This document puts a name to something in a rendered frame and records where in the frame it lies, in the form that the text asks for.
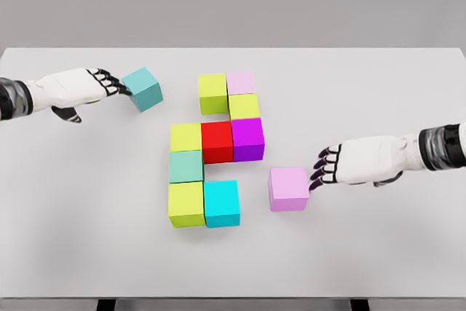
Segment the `pale pink cube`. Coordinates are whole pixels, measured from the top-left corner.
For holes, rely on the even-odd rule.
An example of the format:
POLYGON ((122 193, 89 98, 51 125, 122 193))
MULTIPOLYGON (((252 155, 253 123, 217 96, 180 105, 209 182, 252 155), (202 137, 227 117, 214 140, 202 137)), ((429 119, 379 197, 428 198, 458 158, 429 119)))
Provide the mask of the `pale pink cube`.
POLYGON ((256 85, 253 72, 231 72, 226 74, 228 95, 254 94, 256 85))

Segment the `red cube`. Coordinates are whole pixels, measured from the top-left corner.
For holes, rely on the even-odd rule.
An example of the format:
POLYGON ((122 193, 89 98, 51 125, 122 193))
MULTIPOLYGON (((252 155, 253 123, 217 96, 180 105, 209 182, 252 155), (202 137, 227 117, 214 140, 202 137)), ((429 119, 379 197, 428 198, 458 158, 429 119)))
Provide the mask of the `red cube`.
POLYGON ((230 121, 202 123, 201 134, 205 164, 234 162, 234 144, 230 121))

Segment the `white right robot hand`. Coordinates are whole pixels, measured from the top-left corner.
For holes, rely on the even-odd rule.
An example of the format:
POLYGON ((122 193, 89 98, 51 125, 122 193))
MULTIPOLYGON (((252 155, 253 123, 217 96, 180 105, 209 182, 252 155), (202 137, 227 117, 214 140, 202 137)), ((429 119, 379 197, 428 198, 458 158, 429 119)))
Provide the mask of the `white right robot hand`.
POLYGON ((393 151, 395 137, 374 136, 328 146, 318 154, 309 178, 309 190, 326 184, 365 184, 375 187, 397 181, 403 175, 393 151))

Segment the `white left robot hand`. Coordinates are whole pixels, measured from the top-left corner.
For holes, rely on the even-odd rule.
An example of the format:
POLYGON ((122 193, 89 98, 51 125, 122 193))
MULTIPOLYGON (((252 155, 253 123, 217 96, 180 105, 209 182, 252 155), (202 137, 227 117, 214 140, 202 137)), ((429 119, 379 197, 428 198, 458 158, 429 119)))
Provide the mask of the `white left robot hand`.
POLYGON ((77 124, 82 122, 77 106, 96 103, 112 95, 132 95, 125 84, 102 68, 75 68, 50 74, 37 85, 58 117, 77 124))

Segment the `yellow-green cube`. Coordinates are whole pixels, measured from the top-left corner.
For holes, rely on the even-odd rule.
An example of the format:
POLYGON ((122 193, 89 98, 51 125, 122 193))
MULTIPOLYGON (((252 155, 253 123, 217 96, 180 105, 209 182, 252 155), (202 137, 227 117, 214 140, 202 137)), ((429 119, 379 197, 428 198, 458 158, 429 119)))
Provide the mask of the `yellow-green cube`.
POLYGON ((228 113, 226 74, 199 75, 198 93, 202 115, 228 113))
POLYGON ((229 96, 230 120, 255 119, 260 116, 257 94, 250 93, 229 96))
POLYGON ((168 218, 174 228, 206 225, 203 182, 170 184, 168 218))
POLYGON ((200 123, 175 124, 170 126, 170 151, 201 151, 202 132, 200 123))

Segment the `bright cyan cube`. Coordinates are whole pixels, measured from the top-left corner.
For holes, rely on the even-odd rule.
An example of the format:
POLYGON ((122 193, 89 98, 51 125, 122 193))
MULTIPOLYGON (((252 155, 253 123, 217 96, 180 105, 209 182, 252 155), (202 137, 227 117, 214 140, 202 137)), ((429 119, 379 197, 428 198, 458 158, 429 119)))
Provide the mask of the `bright cyan cube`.
POLYGON ((237 181, 206 181, 204 212, 208 228, 239 226, 241 210, 237 181))

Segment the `purple cube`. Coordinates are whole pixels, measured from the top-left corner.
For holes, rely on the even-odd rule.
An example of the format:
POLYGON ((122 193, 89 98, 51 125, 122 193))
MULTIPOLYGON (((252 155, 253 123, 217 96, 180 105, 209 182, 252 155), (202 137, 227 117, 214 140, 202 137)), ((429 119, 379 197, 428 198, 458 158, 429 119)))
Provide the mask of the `purple cube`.
POLYGON ((259 161, 264 158, 265 140, 261 118, 232 120, 234 161, 259 161))

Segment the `mint green cube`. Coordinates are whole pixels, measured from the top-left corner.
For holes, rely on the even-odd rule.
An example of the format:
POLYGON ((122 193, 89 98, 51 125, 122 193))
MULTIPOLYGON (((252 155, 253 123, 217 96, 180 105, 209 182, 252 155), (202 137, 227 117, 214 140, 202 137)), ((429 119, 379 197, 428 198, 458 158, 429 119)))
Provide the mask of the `mint green cube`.
POLYGON ((179 184, 198 181, 204 181, 202 152, 171 152, 169 182, 171 184, 179 184))

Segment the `teal blue cube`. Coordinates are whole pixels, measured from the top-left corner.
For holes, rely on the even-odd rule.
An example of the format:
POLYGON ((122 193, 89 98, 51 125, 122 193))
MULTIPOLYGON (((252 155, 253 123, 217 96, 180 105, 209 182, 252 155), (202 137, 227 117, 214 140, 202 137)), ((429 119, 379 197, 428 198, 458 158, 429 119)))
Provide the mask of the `teal blue cube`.
POLYGON ((123 77, 122 83, 131 92, 130 99, 139 112, 144 112, 163 102, 160 83, 147 67, 123 77))

